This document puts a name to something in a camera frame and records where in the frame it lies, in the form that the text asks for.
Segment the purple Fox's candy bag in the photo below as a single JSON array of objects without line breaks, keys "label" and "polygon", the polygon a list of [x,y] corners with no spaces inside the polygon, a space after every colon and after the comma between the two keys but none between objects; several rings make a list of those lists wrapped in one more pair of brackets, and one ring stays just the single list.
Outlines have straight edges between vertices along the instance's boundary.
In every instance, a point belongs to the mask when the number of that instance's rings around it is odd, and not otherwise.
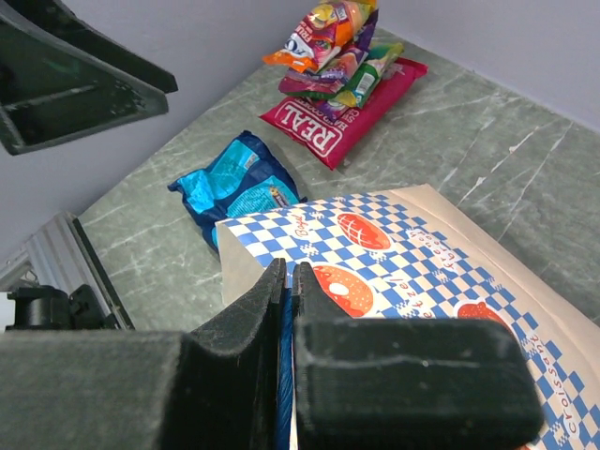
[{"label": "purple Fox's candy bag", "polygon": [[[366,24],[354,39],[353,43],[357,45],[359,50],[366,51],[366,54],[368,54],[368,47],[375,32],[378,19],[379,10],[376,9],[369,16]],[[337,94],[333,99],[326,100],[319,109],[329,120],[336,122],[348,109],[350,109],[350,106],[343,104],[341,102],[341,94]]]}]

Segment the red pink candy bag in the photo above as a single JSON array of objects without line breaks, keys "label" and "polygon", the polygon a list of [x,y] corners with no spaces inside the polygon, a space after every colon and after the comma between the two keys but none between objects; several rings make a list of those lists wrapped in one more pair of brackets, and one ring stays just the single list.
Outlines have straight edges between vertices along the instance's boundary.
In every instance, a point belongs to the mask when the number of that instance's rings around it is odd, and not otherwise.
[{"label": "red pink candy bag", "polygon": [[278,85],[280,93],[291,97],[333,98],[366,61],[369,48],[351,44],[317,73],[289,69]]}]

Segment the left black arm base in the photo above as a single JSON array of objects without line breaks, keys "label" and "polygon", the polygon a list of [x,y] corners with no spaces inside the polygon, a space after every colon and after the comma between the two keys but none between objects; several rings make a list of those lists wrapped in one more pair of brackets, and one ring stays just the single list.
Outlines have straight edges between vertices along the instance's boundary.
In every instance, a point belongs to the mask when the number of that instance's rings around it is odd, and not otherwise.
[{"label": "left black arm base", "polygon": [[67,294],[52,286],[1,292],[1,332],[119,329],[93,289],[83,284]]}]

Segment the red REAL crisps bag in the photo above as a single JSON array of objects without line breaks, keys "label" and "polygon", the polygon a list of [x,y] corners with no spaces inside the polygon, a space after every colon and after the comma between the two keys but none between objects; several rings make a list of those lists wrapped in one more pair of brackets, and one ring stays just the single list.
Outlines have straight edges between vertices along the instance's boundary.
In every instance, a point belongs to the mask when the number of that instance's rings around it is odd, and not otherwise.
[{"label": "red REAL crisps bag", "polygon": [[362,108],[344,108],[337,120],[300,97],[286,97],[260,118],[293,141],[305,146],[327,168],[334,170],[373,126],[428,73],[428,66],[399,58]]}]

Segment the blue snack bag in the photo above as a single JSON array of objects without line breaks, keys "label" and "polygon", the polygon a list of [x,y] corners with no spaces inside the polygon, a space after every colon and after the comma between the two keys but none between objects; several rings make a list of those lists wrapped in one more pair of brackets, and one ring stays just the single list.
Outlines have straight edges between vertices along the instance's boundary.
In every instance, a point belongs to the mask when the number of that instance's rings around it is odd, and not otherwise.
[{"label": "blue snack bag", "polygon": [[207,167],[177,178],[168,190],[181,194],[182,204],[214,251],[218,250],[217,223],[221,220],[306,200],[265,142],[248,130]]}]

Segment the blue checkered paper bag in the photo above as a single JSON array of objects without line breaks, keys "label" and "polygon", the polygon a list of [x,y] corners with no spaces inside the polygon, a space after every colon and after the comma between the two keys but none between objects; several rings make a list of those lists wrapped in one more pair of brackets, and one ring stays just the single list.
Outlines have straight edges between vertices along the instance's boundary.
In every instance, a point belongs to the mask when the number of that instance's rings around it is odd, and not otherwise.
[{"label": "blue checkered paper bag", "polygon": [[220,221],[230,304],[277,258],[310,263],[354,318],[489,319],[519,341],[546,423],[536,449],[599,445],[599,330],[428,185]]}]

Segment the green candy bag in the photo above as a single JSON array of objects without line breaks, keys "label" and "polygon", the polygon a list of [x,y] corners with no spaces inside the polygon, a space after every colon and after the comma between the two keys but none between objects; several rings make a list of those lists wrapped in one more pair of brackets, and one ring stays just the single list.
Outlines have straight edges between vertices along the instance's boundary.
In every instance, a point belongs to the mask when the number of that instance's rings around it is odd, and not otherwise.
[{"label": "green candy bag", "polygon": [[335,107],[362,108],[379,84],[384,72],[404,52],[400,42],[380,43],[370,47],[367,58],[346,85],[327,103]]}]

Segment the orange Fox's candy bag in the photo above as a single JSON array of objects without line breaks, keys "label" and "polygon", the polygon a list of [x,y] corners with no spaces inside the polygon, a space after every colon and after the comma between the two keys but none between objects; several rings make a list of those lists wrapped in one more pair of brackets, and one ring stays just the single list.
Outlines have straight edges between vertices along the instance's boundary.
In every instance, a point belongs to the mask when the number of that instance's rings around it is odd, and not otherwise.
[{"label": "orange Fox's candy bag", "polygon": [[320,1],[294,28],[266,65],[317,72],[337,56],[378,10],[377,1]]}]

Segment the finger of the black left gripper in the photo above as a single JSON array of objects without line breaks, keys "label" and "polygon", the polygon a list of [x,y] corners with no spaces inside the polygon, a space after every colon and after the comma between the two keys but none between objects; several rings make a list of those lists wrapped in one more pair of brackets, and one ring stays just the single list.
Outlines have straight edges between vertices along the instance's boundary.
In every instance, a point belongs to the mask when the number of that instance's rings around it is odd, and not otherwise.
[{"label": "finger of the black left gripper", "polygon": [[17,156],[167,113],[166,92],[55,37],[1,16],[1,144]]},{"label": "finger of the black left gripper", "polygon": [[30,23],[73,47],[148,83],[165,94],[178,90],[171,72],[131,52],[79,19],[63,1],[7,0]]}]

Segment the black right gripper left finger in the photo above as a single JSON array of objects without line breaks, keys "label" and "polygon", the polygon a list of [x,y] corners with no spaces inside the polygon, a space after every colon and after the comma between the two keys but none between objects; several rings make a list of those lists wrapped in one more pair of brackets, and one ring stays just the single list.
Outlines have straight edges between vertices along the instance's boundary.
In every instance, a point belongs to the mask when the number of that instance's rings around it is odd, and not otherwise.
[{"label": "black right gripper left finger", "polygon": [[285,262],[186,332],[8,331],[5,449],[271,449]]}]

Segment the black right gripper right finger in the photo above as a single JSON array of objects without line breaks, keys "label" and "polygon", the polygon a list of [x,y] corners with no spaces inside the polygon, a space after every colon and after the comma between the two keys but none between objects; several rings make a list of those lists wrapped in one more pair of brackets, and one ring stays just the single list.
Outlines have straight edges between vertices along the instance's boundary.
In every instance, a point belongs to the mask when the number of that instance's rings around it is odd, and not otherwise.
[{"label": "black right gripper right finger", "polygon": [[544,424],[520,346],[487,319],[354,319],[292,275],[302,449],[517,449]]}]

